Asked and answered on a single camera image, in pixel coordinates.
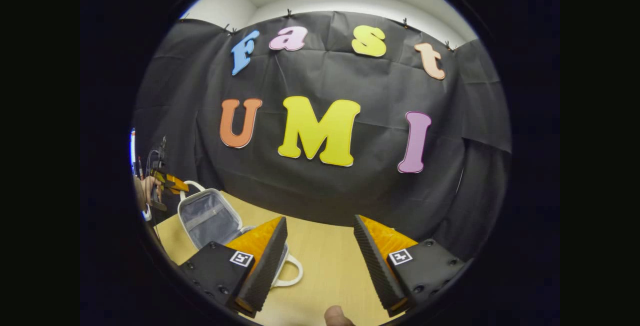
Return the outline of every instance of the finger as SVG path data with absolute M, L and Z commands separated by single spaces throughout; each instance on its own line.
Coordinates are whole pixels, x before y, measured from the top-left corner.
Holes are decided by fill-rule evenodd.
M 158 194 L 158 201 L 162 202 L 162 189 L 160 188 L 162 186 L 162 182 L 158 179 L 154 179 L 153 182 L 157 185 L 155 192 Z
M 144 196 L 146 196 L 146 203 L 151 203 L 151 184 L 147 181 L 147 179 L 144 179 L 142 181 L 142 188 L 144 189 Z
M 326 326 L 354 326 L 351 320 L 347 319 L 343 314 L 343 309 L 334 305 L 324 312 L 324 322 Z

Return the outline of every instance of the letter m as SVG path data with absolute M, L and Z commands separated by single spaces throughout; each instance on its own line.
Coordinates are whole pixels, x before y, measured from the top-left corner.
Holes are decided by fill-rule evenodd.
M 298 135 L 306 158 L 313 159 L 326 140 L 326 147 L 320 153 L 320 161 L 325 164 L 351 166 L 352 129 L 354 119 L 361 107 L 355 101 L 334 101 L 322 120 L 318 123 L 309 99 L 304 96 L 290 96 L 282 102 L 287 109 L 284 141 L 278 148 L 278 154 L 288 158 L 300 157 Z

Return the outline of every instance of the table surface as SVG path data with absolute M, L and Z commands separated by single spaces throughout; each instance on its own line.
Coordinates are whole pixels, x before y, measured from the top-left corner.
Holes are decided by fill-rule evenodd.
M 281 216 L 222 194 L 242 217 L 243 226 L 258 226 Z M 302 264 L 304 275 L 295 285 L 272 288 L 253 321 L 265 326 L 324 326 L 325 310 L 331 305 L 342 306 L 345 316 L 358 326 L 395 319 L 380 304 L 353 228 L 288 216 L 286 224 L 289 251 Z M 178 265 L 196 253 L 177 215 L 157 228 L 165 251 Z M 279 278 L 290 280 L 297 274 L 294 265 L 285 263 Z

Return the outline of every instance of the white bag handle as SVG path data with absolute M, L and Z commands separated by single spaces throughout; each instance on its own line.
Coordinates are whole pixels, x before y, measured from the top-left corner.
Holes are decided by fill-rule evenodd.
M 280 279 L 276 280 L 276 283 L 273 284 L 273 287 L 290 287 L 291 285 L 295 285 L 302 278 L 302 264 L 291 254 L 286 257 L 285 262 L 290 262 L 295 267 L 297 267 L 297 276 L 293 280 L 282 281 Z
M 184 183 L 185 183 L 185 185 L 194 185 L 195 187 L 198 188 L 198 190 L 204 191 L 204 187 L 202 187 L 202 185 L 200 185 L 199 183 L 197 183 L 195 181 L 187 180 Z M 186 198 L 185 197 L 185 192 L 180 190 L 180 201 L 184 200 L 185 198 Z

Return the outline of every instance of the wrinkled fabric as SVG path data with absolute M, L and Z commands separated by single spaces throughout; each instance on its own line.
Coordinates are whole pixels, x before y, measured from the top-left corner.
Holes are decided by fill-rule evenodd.
M 384 31 L 385 55 L 354 52 L 352 32 L 359 25 Z M 269 49 L 288 26 L 308 29 L 304 47 Z M 231 49 L 254 30 L 260 35 L 251 61 L 232 76 Z M 441 54 L 443 80 L 423 69 L 414 49 L 421 42 Z M 287 119 L 282 101 L 289 96 L 308 98 L 318 120 L 338 99 L 361 105 L 352 129 L 351 167 L 323 164 L 318 154 L 324 145 L 313 160 L 278 154 Z M 420 30 L 354 12 L 276 17 L 234 35 L 186 19 L 172 28 L 147 69 L 134 112 L 136 149 L 146 153 L 166 135 L 168 168 L 181 180 L 315 222 L 351 226 L 354 214 L 361 214 L 414 240 L 435 237 L 466 259 L 489 235 L 505 194 L 511 138 L 504 97 L 478 40 L 450 51 Z M 242 131 L 245 99 L 263 101 L 253 137 L 242 149 L 229 148 L 219 137 L 221 103 L 230 98 L 240 101 L 235 134 Z M 432 119 L 418 174 L 398 172 L 409 111 Z

